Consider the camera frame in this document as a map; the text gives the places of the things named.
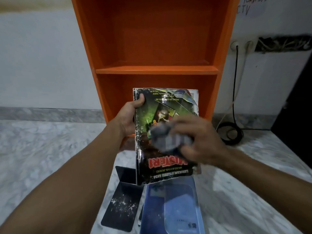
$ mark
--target forearm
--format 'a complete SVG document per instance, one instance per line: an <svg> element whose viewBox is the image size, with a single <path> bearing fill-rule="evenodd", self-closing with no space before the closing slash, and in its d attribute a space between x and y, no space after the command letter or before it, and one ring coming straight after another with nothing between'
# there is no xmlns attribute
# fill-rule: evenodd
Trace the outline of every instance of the forearm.
<svg viewBox="0 0 312 234"><path fill-rule="evenodd" d="M257 193L304 233L311 233L312 184L231 150L220 168Z"/></svg>
<svg viewBox="0 0 312 234"><path fill-rule="evenodd" d="M87 147L36 187L1 233L90 232L123 139L114 121Z"/></svg>

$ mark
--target floor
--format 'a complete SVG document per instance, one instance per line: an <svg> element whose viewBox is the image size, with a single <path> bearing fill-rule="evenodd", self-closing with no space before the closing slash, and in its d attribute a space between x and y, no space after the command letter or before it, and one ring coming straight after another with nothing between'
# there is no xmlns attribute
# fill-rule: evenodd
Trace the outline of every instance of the floor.
<svg viewBox="0 0 312 234"><path fill-rule="evenodd" d="M42 180L90 143L105 127L97 123L0 120L0 224ZM239 149L276 169L312 182L312 170L269 131L246 131ZM124 150L115 165L135 167ZM301 233L268 203L220 169L203 166L194 176L206 233ZM124 233L100 221L118 184L114 169L92 233ZM143 193L139 211L144 202ZM131 233L139 233L136 216Z"/></svg>

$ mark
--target blue plastic container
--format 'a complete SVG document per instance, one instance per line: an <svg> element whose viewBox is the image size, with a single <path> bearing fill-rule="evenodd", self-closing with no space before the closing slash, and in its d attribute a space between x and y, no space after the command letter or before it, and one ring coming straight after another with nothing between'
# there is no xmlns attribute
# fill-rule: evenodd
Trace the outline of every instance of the blue plastic container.
<svg viewBox="0 0 312 234"><path fill-rule="evenodd" d="M148 185L140 233L205 233L193 177Z"/></svg>

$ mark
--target worn book cover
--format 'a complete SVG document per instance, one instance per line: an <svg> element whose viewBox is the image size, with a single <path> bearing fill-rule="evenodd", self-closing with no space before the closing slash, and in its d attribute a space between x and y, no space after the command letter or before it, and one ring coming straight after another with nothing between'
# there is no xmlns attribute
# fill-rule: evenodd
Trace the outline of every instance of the worn book cover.
<svg viewBox="0 0 312 234"><path fill-rule="evenodd" d="M198 115L198 90L134 88L133 98L144 94L145 102L135 112L135 149L137 185L179 176L190 176L197 164L164 154L150 145L150 128L177 115Z"/></svg>

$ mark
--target human hand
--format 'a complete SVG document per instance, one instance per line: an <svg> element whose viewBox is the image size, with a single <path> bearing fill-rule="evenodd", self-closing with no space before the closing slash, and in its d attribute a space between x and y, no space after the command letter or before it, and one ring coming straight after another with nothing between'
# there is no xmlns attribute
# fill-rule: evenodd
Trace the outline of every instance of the human hand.
<svg viewBox="0 0 312 234"><path fill-rule="evenodd" d="M140 98L138 100L127 102L114 118L113 121L115 121L120 126L123 136L128 136L135 133L133 116L135 114L135 109L142 106L144 101L144 95L140 94Z"/></svg>
<svg viewBox="0 0 312 234"><path fill-rule="evenodd" d="M190 161L220 167L229 156L218 133L211 122L195 115L183 115L173 118L170 133L187 134L194 138L191 146L180 148L182 155Z"/></svg>

